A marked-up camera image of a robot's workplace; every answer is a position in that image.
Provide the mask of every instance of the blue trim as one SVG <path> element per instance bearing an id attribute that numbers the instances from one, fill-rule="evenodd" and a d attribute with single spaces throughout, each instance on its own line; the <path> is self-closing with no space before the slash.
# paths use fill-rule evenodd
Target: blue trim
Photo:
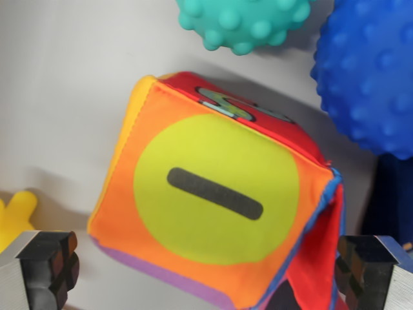
<path id="1" fill-rule="evenodd" d="M 337 288 L 336 280 L 333 279 L 333 291 L 332 291 L 331 304 L 330 304 L 329 310 L 335 310 L 337 300 L 338 300 L 338 288 Z"/>
<path id="2" fill-rule="evenodd" d="M 295 257 L 299 246 L 301 245 L 301 242 L 303 241 L 304 235 L 309 232 L 313 226 L 316 224 L 318 216 L 320 215 L 321 212 L 325 210 L 327 207 L 328 203 L 330 200 L 334 197 L 334 194 L 336 193 L 337 187 L 341 184 L 342 182 L 342 177 L 340 173 L 336 169 L 332 169 L 334 173 L 334 179 L 331 180 L 327 186 L 325 187 L 323 194 L 320 197 L 320 201 L 318 203 L 317 209 L 314 211 L 313 215 L 305 225 L 305 228 L 303 232 L 301 233 L 300 237 L 298 238 L 295 246 L 292 248 L 290 254 L 288 255 L 287 259 L 284 261 L 283 265 L 275 275 L 275 277 L 272 279 L 270 286 L 268 287 L 267 291 L 261 297 L 260 301 L 258 302 L 257 305 L 251 308 L 251 310 L 259 310 L 259 306 L 277 289 L 279 282 L 281 279 L 284 277 L 285 271 L 287 270 L 288 266 L 290 265 L 290 262 L 292 261 L 293 257 Z"/>

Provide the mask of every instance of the sensory ball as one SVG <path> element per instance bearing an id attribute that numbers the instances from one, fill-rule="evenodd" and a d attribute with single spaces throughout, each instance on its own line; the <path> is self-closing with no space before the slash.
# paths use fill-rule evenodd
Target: sensory ball
<path id="1" fill-rule="evenodd" d="M 179 23 L 195 30 L 207 50 L 229 47 L 236 55 L 263 45 L 278 46 L 299 28 L 314 0 L 177 0 Z"/>
<path id="2" fill-rule="evenodd" d="M 377 155 L 413 156 L 413 1 L 336 0 L 314 59 L 339 132 Z"/>

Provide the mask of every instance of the soft toy block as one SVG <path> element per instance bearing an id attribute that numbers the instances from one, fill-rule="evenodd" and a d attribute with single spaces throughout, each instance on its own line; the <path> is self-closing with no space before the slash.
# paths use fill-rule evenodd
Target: soft toy block
<path id="1" fill-rule="evenodd" d="M 288 278 L 334 302 L 341 177 L 290 118 L 195 74 L 135 87 L 88 232 L 116 260 L 221 309 L 260 309 Z"/>

